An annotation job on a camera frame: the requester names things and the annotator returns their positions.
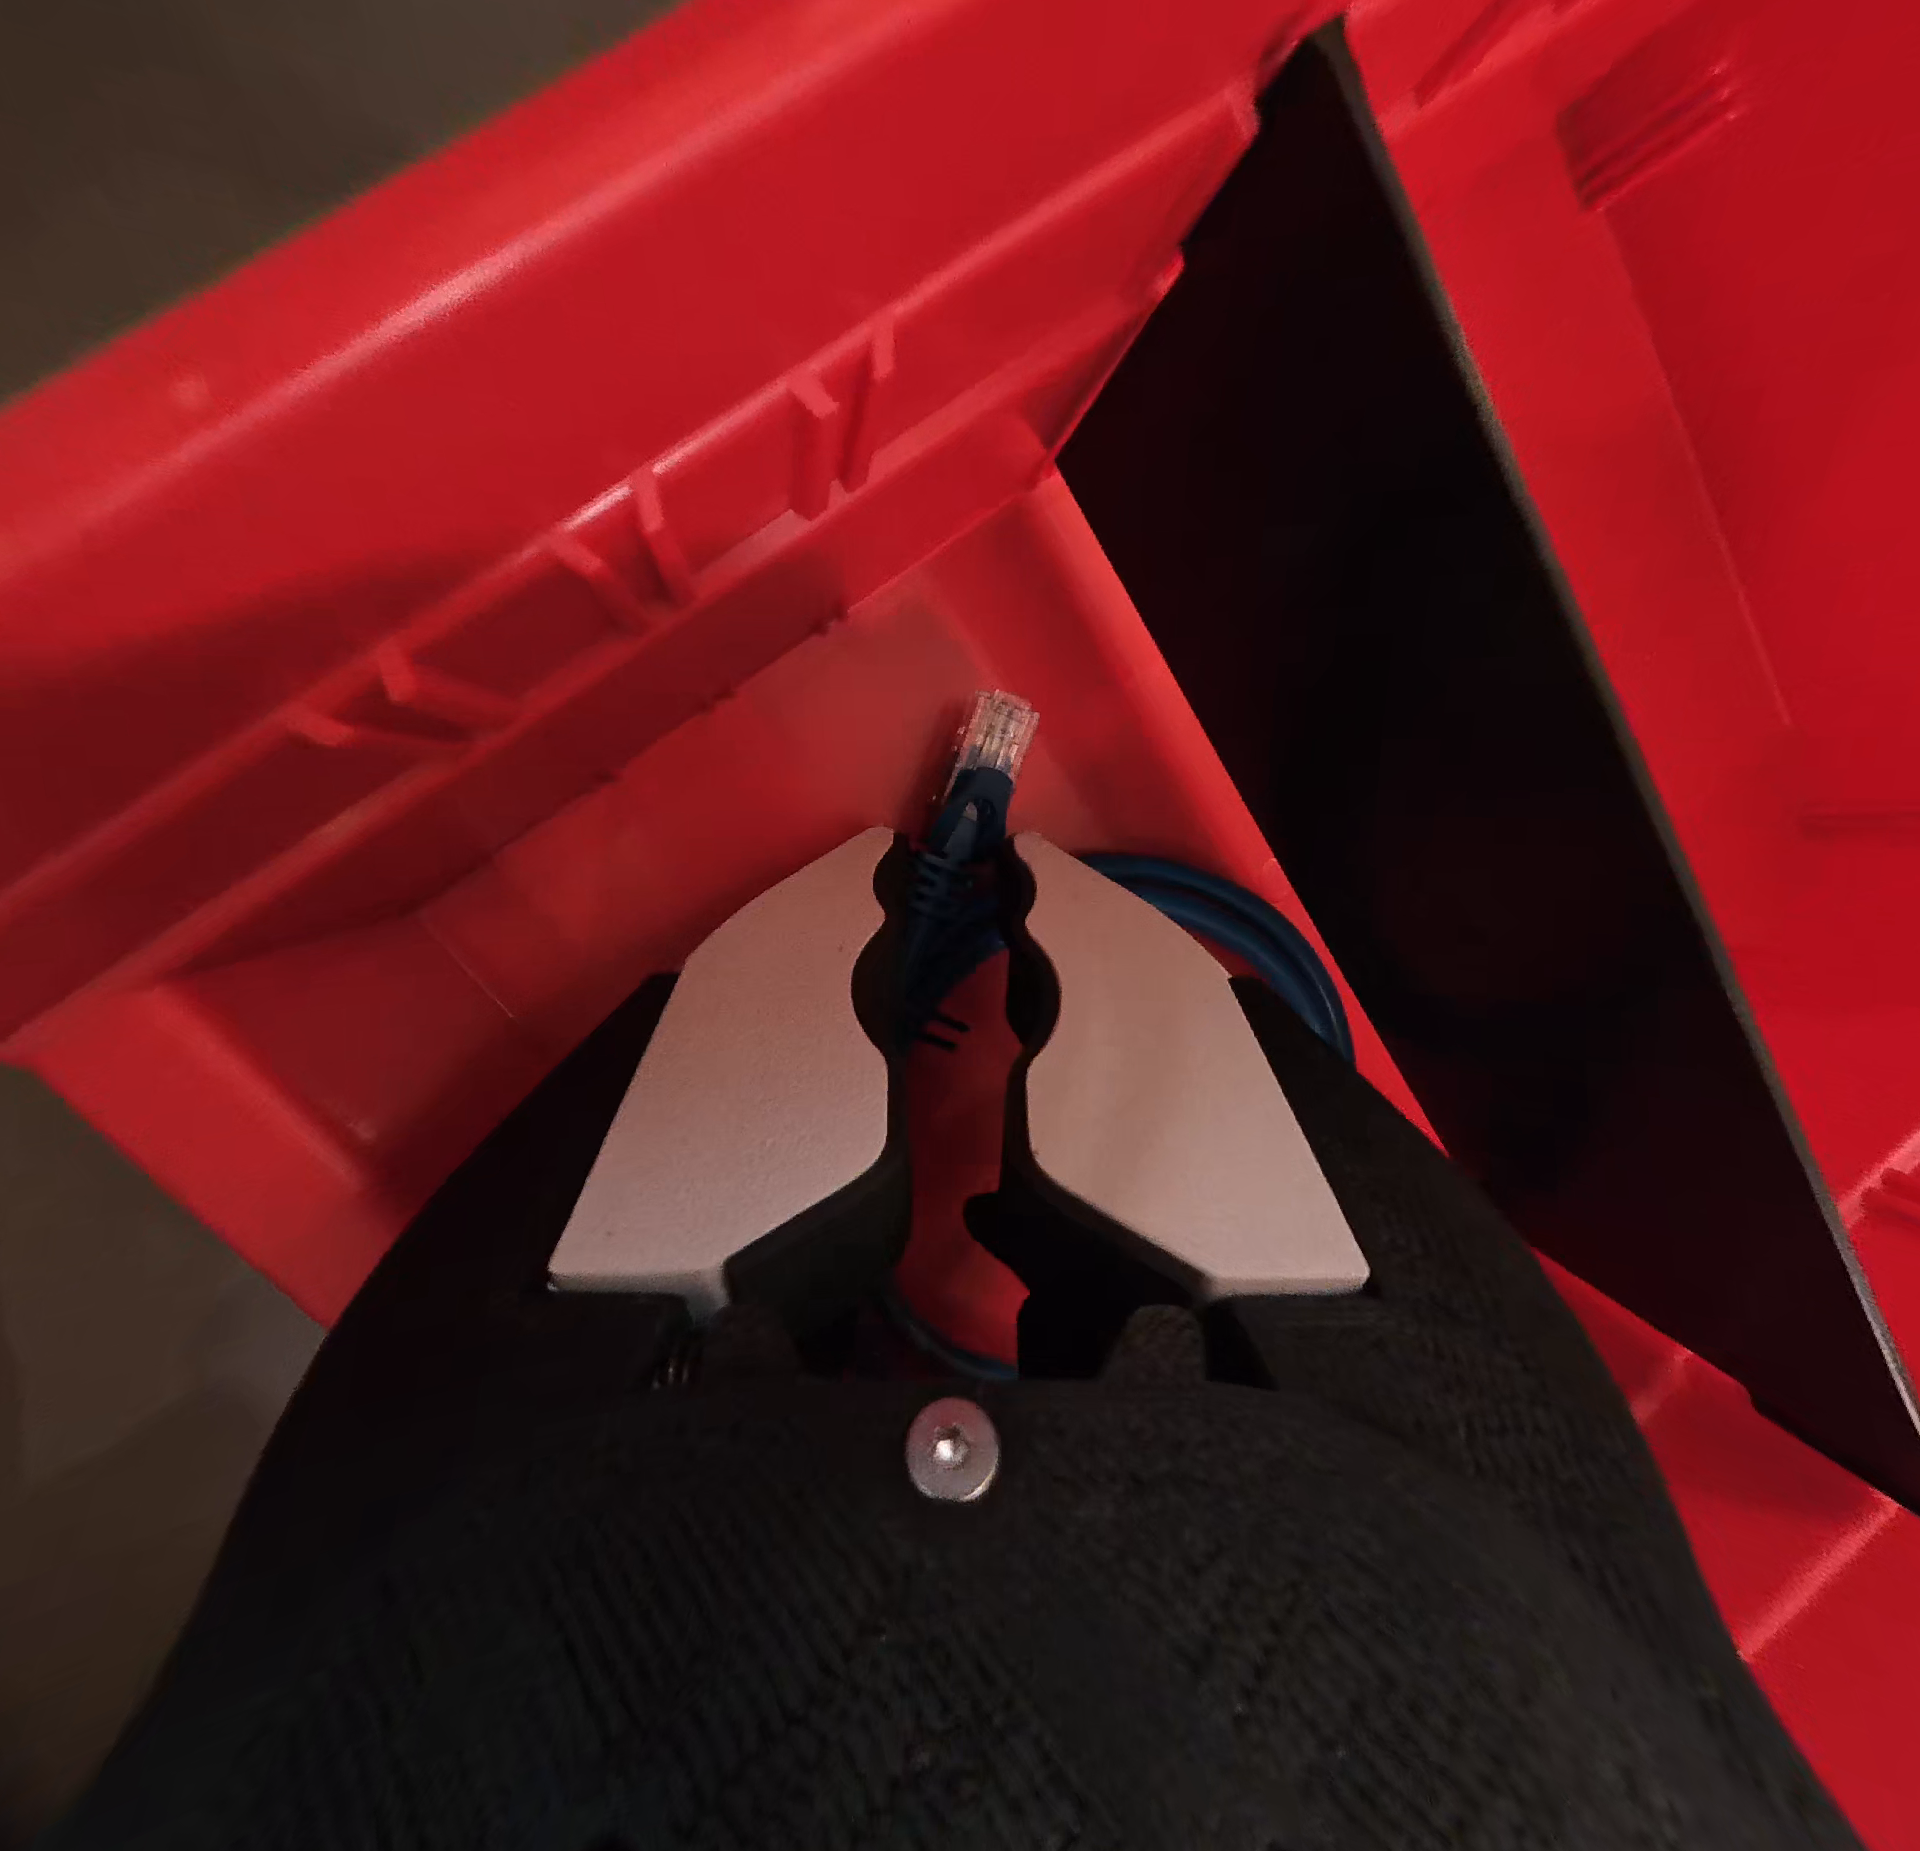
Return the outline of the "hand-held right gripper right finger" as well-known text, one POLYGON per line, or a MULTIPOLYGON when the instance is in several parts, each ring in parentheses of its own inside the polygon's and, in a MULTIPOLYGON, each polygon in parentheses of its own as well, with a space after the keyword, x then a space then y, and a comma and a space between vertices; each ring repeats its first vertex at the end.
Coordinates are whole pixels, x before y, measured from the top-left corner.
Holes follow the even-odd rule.
POLYGON ((1052 1023, 1023 1073, 1038 1183, 1199 1301, 1362 1289, 1369 1266, 1228 969, 1035 834, 1023 937, 1052 1023))

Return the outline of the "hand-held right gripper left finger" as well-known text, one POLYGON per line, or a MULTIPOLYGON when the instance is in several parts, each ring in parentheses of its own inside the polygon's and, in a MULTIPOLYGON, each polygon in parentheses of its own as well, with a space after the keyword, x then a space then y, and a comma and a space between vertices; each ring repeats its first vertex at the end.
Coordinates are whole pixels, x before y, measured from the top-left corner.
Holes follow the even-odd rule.
POLYGON ((697 945, 546 1266, 556 1292, 851 1305, 900 1257, 890 1068, 855 1002, 876 827, 697 945))

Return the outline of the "red plastic bin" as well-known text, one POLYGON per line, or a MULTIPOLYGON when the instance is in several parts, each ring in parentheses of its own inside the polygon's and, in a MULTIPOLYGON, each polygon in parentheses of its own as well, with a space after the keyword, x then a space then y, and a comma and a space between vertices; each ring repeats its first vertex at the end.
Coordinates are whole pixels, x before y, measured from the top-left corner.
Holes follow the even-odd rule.
POLYGON ((1448 1155, 1062 471, 1340 21, 1916 1387, 1916 0, 691 0, 3 411, 3 1063, 313 1319, 59 1847, 1916 1847, 1916 1508, 1448 1155), (556 1292, 860 832, 900 1257, 556 1292), (1369 1268, 1038 1183, 1035 834, 1369 1268))

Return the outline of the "black bin divider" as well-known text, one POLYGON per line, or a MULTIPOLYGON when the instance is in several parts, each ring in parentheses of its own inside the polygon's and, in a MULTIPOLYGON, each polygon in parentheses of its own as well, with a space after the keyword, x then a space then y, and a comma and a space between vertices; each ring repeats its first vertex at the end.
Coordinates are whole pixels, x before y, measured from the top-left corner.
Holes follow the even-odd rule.
POLYGON ((1391 167, 1340 21, 1066 440, 1078 508, 1448 1155, 1916 1508, 1916 1387, 1391 167))

